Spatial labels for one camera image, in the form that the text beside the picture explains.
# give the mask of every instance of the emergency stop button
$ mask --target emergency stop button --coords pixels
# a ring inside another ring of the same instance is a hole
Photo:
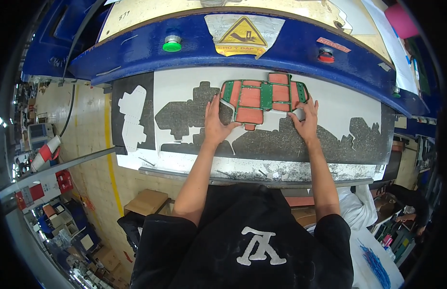
[[[323,63],[333,63],[335,61],[333,50],[326,47],[320,48],[317,59]]]

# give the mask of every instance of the hand crush warning symbol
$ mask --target hand crush warning symbol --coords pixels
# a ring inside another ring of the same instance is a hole
[[[219,43],[250,43],[267,47],[267,42],[246,16],[241,17],[223,35]]]

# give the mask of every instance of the tiled floor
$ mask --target tiled floor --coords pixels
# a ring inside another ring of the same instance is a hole
[[[38,114],[46,112],[58,133],[63,129],[70,110],[71,92],[72,85],[58,87],[52,83],[37,96]],[[70,122],[62,137],[61,160],[112,146],[111,95],[103,94],[101,88],[76,86]],[[175,199],[182,182],[146,176],[120,167],[114,153],[74,166],[70,173],[76,187],[74,195],[81,195],[93,204],[94,210],[87,209],[86,212],[102,242],[111,246],[127,270],[132,270],[133,263],[127,260],[124,251],[134,260],[133,251],[116,222],[123,213],[123,206],[143,189],[165,192]]]

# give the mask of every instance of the orange foam padding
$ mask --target orange foam padding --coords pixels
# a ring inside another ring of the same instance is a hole
[[[238,96],[240,95],[241,90],[241,81],[235,81],[233,82],[233,89],[231,91],[231,97],[230,97],[230,104],[237,107],[238,103]]]
[[[241,90],[241,106],[261,107],[261,90],[258,88],[244,88]]]
[[[224,92],[225,92],[225,83],[222,85],[222,90],[220,91],[220,98],[224,98]]]
[[[243,85],[252,85],[252,86],[261,87],[261,81],[245,80],[245,81],[243,81]]]
[[[269,74],[268,81],[274,83],[288,84],[288,75],[282,73]]]
[[[299,93],[297,92],[297,85],[295,82],[291,81],[291,109],[295,110],[296,105],[298,103],[299,103]]]
[[[273,101],[289,101],[289,87],[283,85],[273,85]]]
[[[273,104],[272,109],[282,112],[289,112],[289,105],[285,104]]]
[[[253,108],[238,108],[237,123],[262,124],[264,122],[264,114],[262,110]]]
[[[313,197],[284,197],[290,207],[315,205]]]
[[[245,124],[244,129],[245,130],[255,130],[255,124]]]

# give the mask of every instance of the person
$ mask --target person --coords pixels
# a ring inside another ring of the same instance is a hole
[[[419,191],[409,190],[401,185],[391,184],[385,188],[385,192],[392,194],[395,199],[407,206],[414,208],[414,213],[405,214],[395,219],[396,222],[404,222],[408,220],[414,221],[414,230],[417,236],[421,236],[429,222],[430,208],[429,202]]]
[[[131,289],[351,288],[351,231],[316,135],[318,101],[296,107],[305,120],[288,115],[309,152],[314,236],[296,222],[280,190],[208,185],[217,146],[241,125],[220,122],[214,96],[205,109],[204,142],[172,216],[145,218]]]

